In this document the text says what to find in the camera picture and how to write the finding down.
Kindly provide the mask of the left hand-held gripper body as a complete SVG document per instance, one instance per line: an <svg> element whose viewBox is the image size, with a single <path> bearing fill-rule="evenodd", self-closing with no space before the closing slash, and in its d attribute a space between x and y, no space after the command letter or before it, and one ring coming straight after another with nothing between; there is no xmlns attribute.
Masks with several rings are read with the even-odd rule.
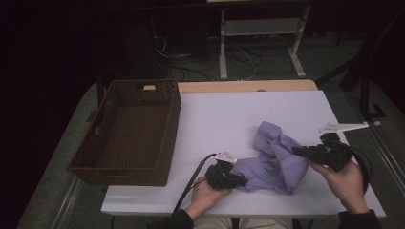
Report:
<svg viewBox="0 0 405 229"><path fill-rule="evenodd" d="M237 186L238 178L230 173L236 159L229 152L215 155L216 163L210 165L205 172L208 184L214 189L233 189Z"/></svg>

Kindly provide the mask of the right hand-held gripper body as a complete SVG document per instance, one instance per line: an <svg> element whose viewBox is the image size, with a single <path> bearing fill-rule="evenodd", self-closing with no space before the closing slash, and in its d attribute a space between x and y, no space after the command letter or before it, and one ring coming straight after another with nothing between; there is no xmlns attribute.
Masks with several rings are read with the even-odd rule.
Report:
<svg viewBox="0 0 405 229"><path fill-rule="evenodd" d="M326 150L326 154L330 158L328 166L330 166L335 172L339 172L346 166L348 161L354 157L360 167L365 172L369 172L369 159L360 150L342 143L338 135L339 133L368 127L369 124L367 122L356 124L328 123L322 127L319 130L319 133L321 134L320 139L323 143L323 148Z"/></svg>

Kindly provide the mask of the purple shorts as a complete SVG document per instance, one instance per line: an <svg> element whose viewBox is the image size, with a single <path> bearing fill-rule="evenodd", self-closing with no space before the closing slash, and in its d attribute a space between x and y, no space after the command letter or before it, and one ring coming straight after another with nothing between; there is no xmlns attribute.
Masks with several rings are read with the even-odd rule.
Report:
<svg viewBox="0 0 405 229"><path fill-rule="evenodd" d="M244 176L246 186L237 186L241 192L272 190L283 195L293 195L305 176L309 161L292 153L301 145L285 135L282 129L269 122L262 122L253 140L256 157L239 159L232 174Z"/></svg>

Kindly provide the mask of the brown woven basket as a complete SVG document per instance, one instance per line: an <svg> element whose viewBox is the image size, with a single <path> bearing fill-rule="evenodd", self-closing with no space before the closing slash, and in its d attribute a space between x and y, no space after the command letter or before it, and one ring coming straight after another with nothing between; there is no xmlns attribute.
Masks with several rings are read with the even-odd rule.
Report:
<svg viewBox="0 0 405 229"><path fill-rule="evenodd" d="M180 111L175 80L112 82L67 170L91 185L164 187Z"/></svg>

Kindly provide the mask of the person's left hand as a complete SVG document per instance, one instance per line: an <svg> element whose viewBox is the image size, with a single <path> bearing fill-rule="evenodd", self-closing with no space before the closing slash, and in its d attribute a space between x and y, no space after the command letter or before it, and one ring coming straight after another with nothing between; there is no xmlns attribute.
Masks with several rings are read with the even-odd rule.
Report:
<svg viewBox="0 0 405 229"><path fill-rule="evenodd" d="M185 212L192 220L196 220L206 211L212 209L217 202L232 192L231 189L213 189L205 177L199 177L194 184L192 200Z"/></svg>

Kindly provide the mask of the person's right hand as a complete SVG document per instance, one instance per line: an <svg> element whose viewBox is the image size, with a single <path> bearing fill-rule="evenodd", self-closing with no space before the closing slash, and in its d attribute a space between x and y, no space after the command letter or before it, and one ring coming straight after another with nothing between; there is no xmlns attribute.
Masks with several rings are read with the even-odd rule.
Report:
<svg viewBox="0 0 405 229"><path fill-rule="evenodd" d="M356 163L349 162L340 172L335 172L332 168L315 162L311 162L309 165L323 176L331 191L340 199L349 213L366 214L370 212L364 197L363 176Z"/></svg>

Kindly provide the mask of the person's right leg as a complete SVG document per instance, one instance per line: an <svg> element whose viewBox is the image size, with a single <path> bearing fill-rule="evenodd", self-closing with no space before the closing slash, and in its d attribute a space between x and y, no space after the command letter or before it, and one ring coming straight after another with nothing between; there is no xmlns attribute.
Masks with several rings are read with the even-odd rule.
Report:
<svg viewBox="0 0 405 229"><path fill-rule="evenodd" d="M240 229L292 229L290 219L279 218L241 218Z"/></svg>

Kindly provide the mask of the person's leg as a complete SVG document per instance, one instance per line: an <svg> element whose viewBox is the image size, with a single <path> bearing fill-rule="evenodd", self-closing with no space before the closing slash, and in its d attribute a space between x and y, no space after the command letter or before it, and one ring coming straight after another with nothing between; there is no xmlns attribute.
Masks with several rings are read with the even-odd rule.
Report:
<svg viewBox="0 0 405 229"><path fill-rule="evenodd" d="M199 218L194 222L194 229L232 229L232 222L228 218Z"/></svg>
<svg viewBox="0 0 405 229"><path fill-rule="evenodd" d="M279 218L241 218L240 229L292 229L290 219Z"/></svg>

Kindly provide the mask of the person's left leg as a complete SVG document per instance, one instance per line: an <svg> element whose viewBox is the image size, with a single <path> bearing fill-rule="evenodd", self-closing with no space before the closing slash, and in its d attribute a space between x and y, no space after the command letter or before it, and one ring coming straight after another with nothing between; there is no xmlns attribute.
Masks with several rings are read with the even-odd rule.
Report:
<svg viewBox="0 0 405 229"><path fill-rule="evenodd" d="M232 229L232 222L228 218L199 218L194 222L194 229Z"/></svg>

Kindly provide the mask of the white board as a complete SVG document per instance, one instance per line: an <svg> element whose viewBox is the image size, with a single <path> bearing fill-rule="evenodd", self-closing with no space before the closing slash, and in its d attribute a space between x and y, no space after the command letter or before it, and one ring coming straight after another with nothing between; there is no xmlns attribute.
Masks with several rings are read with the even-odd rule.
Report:
<svg viewBox="0 0 405 229"><path fill-rule="evenodd" d="M166 186L111 186L101 210L114 216L166 216L190 199L182 192L199 163L211 154L257 156L253 139L264 121L278 125L302 145L316 145L320 129L336 117L321 91L190 93L181 95L177 141ZM209 211L211 217L326 217L343 206L323 177L308 170L293 195L261 190L232 192Z"/></svg>

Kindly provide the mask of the black metal stand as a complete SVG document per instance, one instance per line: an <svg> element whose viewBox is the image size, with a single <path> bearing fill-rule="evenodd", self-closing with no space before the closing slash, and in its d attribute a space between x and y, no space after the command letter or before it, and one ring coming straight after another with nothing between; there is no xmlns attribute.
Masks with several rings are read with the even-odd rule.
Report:
<svg viewBox="0 0 405 229"><path fill-rule="evenodd" d="M364 73L360 80L360 111L367 121L373 118L386 117L378 104L370 102L370 84L371 81Z"/></svg>

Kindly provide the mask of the metal floor rail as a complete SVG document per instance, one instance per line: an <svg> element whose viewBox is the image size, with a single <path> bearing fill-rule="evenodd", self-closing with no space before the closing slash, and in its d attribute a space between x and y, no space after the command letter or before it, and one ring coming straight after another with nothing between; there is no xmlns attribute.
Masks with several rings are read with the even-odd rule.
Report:
<svg viewBox="0 0 405 229"><path fill-rule="evenodd" d="M68 221L69 215L74 209L77 196L79 195L82 187L82 181L75 177L64 196L62 203L54 218L52 229L64 229Z"/></svg>
<svg viewBox="0 0 405 229"><path fill-rule="evenodd" d="M389 111L382 110L386 117L367 121L359 106L360 117L369 124L367 132L379 157L379 162L373 164L374 173L376 174L379 165L383 166L405 197L405 118L403 114L394 116ZM375 126L375 121L380 121L381 126Z"/></svg>

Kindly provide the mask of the white metal desk frame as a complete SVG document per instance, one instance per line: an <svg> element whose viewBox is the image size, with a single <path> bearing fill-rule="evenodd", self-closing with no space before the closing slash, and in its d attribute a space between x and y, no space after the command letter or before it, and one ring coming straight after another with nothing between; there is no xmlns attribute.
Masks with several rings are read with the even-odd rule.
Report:
<svg viewBox="0 0 405 229"><path fill-rule="evenodd" d="M246 35L279 35L293 34L294 42L287 48L288 56L293 68L299 78L304 78L306 73L297 55L301 38L309 17L310 6L304 6L300 17L274 18L274 19L248 19L228 20L225 18L225 11L221 11L221 33L220 33L220 54L219 68L220 79L227 79L227 66L225 57L225 39L230 36Z"/></svg>

